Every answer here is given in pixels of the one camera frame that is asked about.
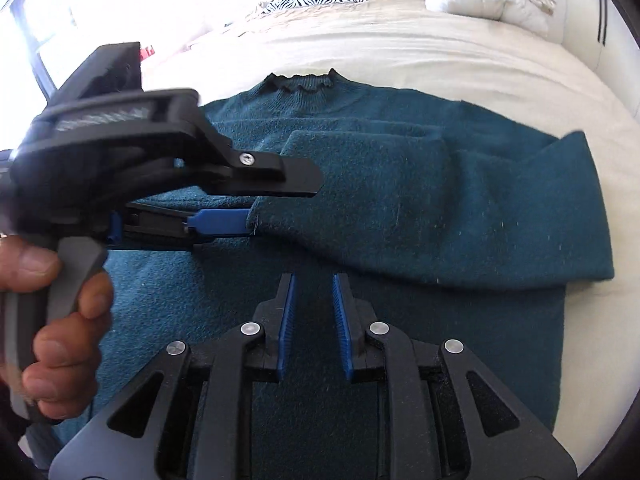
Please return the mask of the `person's left hand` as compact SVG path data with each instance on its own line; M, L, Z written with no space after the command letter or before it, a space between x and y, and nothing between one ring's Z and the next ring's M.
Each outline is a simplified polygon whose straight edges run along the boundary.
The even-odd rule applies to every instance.
M62 262L52 250L32 246L17 236L1 240L2 292L38 292L61 272ZM96 371L101 363L99 343L111 327L114 288L104 271L82 286L77 310L44 326L34 337L35 362L12 382L6 364L1 383L35 401L47 418L79 416L96 395Z

